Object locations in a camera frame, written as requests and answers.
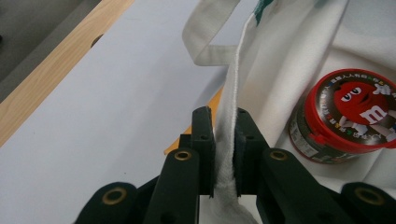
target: red lid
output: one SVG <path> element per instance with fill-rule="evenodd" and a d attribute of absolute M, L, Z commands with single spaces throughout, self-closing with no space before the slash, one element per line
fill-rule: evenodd
<path fill-rule="evenodd" d="M 374 72 L 330 73 L 309 92 L 304 112 L 319 144 L 351 153 L 396 147 L 396 86 Z"/>

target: gray floor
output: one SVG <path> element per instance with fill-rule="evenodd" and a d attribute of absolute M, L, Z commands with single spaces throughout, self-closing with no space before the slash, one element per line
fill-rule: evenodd
<path fill-rule="evenodd" d="M 0 0 L 0 102 L 100 0 Z"/>

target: plastic jar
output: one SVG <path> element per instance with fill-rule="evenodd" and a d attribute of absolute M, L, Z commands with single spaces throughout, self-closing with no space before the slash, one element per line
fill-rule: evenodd
<path fill-rule="evenodd" d="M 290 139 L 309 160 L 329 164 L 395 148 L 395 84 L 361 69 L 330 73 L 293 114 Z"/>

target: white tote bag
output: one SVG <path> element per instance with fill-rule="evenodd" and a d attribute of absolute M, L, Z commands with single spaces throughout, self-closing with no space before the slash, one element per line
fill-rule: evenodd
<path fill-rule="evenodd" d="M 199 65 L 228 64 L 215 136 L 214 214 L 225 223 L 255 223 L 236 198 L 233 135 L 236 108 L 253 117 L 270 147 L 290 149 L 286 126 L 301 97 L 331 71 L 357 67 L 396 81 L 396 2 L 392 0 L 260 0 L 238 46 L 210 42 L 238 0 L 202 0 L 191 13 L 183 40 Z M 396 189 L 396 150 L 377 151 L 340 165 L 302 159 L 320 183 L 364 181 Z"/>

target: bag handle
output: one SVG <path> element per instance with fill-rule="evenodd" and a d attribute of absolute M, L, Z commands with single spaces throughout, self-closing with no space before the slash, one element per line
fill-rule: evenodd
<path fill-rule="evenodd" d="M 236 46 L 210 45 L 240 0 L 202 0 L 183 29 L 183 42 L 197 65 L 224 65 L 233 60 Z"/>

